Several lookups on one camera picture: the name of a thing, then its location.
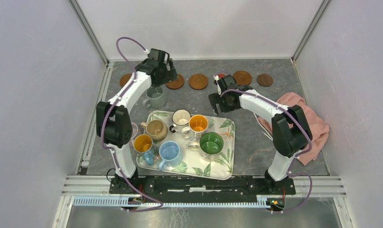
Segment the brown wooden coaster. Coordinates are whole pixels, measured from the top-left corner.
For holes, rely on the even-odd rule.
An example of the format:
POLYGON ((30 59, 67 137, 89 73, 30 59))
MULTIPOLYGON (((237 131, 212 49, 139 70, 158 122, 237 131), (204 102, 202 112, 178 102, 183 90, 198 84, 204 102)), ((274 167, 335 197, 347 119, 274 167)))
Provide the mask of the brown wooden coaster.
POLYGON ((203 74, 194 74, 189 79, 189 85, 195 90, 202 90, 208 86, 208 78, 203 74))
POLYGON ((119 80, 120 87, 123 88, 131 80, 131 77, 132 77, 132 74, 123 75, 119 80))
POLYGON ((184 77, 181 74, 177 75, 177 80, 166 83, 166 87, 171 90, 180 89, 185 83, 184 77))
POLYGON ((244 70, 236 71, 233 77, 239 86, 248 86, 252 82, 252 75, 244 70))

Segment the grey green ribbed mug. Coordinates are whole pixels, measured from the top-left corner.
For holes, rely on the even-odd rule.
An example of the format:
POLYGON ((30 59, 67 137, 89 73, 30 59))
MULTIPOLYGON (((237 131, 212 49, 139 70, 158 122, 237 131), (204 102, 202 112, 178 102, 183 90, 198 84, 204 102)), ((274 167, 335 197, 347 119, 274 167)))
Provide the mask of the grey green ribbed mug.
POLYGON ((167 102, 166 94, 162 87, 151 87, 146 90, 147 98, 143 100, 142 104, 146 108, 161 108, 167 102))

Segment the dark walnut coaster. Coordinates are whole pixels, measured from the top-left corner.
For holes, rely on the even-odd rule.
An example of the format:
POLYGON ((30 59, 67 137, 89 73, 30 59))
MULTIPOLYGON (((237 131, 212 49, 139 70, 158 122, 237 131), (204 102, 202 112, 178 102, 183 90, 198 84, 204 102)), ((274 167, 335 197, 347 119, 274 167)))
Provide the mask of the dark walnut coaster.
POLYGON ((273 78, 268 74, 260 74, 257 76, 257 83, 263 87, 269 87, 273 84, 273 78))

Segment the white mug green inside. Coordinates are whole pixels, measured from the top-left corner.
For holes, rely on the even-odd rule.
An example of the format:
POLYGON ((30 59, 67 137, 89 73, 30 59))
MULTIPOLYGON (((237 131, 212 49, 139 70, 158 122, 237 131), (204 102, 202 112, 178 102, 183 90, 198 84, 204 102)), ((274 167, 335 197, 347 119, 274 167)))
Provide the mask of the white mug green inside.
POLYGON ((199 141, 199 154, 204 161, 214 162, 219 158, 224 147, 221 135, 215 132, 205 133, 199 141))

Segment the leaf patterned serving tray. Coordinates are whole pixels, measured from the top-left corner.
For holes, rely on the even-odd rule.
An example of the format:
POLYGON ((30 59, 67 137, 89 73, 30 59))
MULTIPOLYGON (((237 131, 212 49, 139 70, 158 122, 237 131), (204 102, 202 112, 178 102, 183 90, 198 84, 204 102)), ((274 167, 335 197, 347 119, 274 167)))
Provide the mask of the leaf patterned serving tray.
POLYGON ((207 119, 207 131, 221 135, 224 140, 224 147, 219 153, 219 158, 216 161, 207 162, 201 158, 196 149, 187 148, 187 139, 183 139, 178 133, 168 133, 165 140, 156 143, 156 145, 161 146, 166 141, 175 141, 183 152, 183 159, 177 166, 166 166, 163 169, 164 172, 202 176, 216 180, 226 180, 232 176, 236 125, 231 119, 212 116, 207 116, 207 119))

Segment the pink drawstring cloth bag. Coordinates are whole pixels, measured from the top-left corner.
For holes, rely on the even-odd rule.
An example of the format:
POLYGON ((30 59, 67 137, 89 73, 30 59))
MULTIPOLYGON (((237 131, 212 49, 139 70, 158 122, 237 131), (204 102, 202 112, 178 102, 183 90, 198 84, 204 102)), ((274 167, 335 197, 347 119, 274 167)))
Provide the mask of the pink drawstring cloth bag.
POLYGON ((303 109, 312 133, 312 149, 308 153, 301 155, 299 161, 303 165, 307 165, 309 162, 316 160, 329 137, 329 126, 306 104, 302 96, 294 92, 284 94, 277 100, 277 103, 286 106, 298 105, 303 109))

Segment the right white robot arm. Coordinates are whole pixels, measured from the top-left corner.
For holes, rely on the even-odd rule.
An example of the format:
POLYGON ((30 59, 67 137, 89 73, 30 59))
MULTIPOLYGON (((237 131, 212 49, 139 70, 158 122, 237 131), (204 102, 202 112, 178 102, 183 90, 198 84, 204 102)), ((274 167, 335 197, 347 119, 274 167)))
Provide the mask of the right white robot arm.
POLYGON ((276 153, 264 174, 264 188, 270 194, 278 193, 290 176, 293 161, 312 148, 312 133, 303 109, 279 104, 248 85, 239 86, 232 75, 214 75, 214 84, 217 91, 208 98, 216 115, 242 108, 271 124, 276 153))

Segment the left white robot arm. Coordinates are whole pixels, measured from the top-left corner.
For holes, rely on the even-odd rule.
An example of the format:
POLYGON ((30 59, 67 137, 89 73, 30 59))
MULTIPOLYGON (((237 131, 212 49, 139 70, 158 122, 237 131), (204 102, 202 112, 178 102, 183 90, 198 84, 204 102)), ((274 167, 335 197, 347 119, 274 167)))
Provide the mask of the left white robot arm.
POLYGON ((127 193, 135 193, 139 188, 139 180, 133 177, 137 169, 129 146, 130 112, 146 90, 176 79, 177 72, 169 53, 153 48, 147 58, 135 66, 127 84, 110 100, 99 101, 96 105, 97 136, 102 146, 111 152, 115 173, 123 178, 121 187, 127 193))

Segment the clear glass cup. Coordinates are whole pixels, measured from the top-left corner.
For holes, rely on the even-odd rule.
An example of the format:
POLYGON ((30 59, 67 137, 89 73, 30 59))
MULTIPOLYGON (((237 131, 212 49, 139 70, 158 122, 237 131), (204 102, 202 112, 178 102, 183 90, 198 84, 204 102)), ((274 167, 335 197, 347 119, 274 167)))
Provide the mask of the clear glass cup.
POLYGON ((200 141, 197 139, 188 141, 186 145, 186 149, 191 151, 196 151, 196 152, 200 151, 201 150, 200 141))

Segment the white mug orange inside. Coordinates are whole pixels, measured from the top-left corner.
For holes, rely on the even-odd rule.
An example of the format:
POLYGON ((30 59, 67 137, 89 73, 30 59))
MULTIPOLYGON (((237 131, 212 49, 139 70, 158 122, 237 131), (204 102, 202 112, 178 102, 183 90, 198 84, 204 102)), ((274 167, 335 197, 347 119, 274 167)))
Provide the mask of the white mug orange inside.
POLYGON ((188 126, 181 131, 182 137, 189 141, 199 141, 207 132, 208 124, 208 119, 205 116, 199 114, 192 116, 188 126))

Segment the cream enamel mug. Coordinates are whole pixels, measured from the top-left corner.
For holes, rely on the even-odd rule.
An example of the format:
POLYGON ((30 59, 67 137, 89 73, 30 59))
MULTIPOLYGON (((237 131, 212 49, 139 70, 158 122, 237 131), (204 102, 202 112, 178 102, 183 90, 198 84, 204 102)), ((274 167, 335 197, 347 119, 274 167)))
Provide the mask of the cream enamel mug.
POLYGON ((191 119, 191 114, 189 111, 180 109, 173 113, 172 115, 172 125, 169 127, 171 133, 178 133, 182 136, 186 136, 189 131, 189 121, 191 119))

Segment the beige ceramic mug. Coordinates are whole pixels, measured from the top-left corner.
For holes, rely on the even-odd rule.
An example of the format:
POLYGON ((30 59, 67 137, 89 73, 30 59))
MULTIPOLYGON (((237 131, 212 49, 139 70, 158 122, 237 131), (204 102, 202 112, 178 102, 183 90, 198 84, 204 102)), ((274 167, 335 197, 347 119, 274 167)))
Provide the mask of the beige ceramic mug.
POLYGON ((163 141, 168 135, 168 127, 162 120, 152 120, 148 123, 142 122, 140 125, 155 142, 163 141))

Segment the pink ribbed mug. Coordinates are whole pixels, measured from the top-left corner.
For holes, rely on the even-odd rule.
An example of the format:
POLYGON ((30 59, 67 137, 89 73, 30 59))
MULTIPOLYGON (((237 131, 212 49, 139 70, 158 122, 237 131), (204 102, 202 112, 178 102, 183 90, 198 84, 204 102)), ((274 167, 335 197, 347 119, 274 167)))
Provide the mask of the pink ribbed mug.
POLYGON ((134 147, 134 141, 136 137, 139 135, 140 131, 137 124, 135 124, 134 122, 131 122, 131 125, 132 125, 132 135, 130 139, 130 147, 134 147))

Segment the light blue mug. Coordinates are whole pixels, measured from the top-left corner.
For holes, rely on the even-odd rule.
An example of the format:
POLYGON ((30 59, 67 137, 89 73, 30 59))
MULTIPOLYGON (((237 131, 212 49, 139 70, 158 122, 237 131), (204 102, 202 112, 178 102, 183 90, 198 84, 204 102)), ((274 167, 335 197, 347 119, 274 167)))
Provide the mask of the light blue mug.
POLYGON ((181 148, 174 141, 164 142, 159 148, 159 155, 162 159, 158 165, 160 171, 163 171, 166 167, 178 166, 183 159, 181 148))

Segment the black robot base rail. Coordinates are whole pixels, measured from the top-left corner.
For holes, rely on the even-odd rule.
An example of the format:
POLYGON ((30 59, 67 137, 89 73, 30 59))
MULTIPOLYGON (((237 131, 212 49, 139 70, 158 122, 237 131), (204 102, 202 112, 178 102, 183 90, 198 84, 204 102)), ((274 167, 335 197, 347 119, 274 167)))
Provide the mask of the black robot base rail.
POLYGON ((129 194, 146 203, 242 203, 256 202, 258 196, 281 198, 296 194, 291 178, 281 183, 270 183, 259 176, 232 176, 214 180, 194 176, 134 176, 127 183, 115 175, 107 179, 109 193, 129 194))

